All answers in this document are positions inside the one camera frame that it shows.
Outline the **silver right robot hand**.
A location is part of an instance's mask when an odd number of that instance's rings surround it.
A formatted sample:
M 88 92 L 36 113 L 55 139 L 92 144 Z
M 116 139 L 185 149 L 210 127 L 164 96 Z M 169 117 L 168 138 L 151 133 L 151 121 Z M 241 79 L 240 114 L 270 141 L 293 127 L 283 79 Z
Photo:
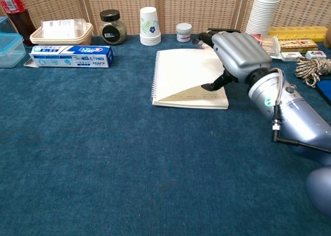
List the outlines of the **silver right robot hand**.
M 212 47 L 224 67 L 214 82 L 202 84 L 207 91 L 216 91 L 228 83 L 244 83 L 252 87 L 267 75 L 272 59 L 251 35 L 239 32 L 203 32 L 192 41 Z

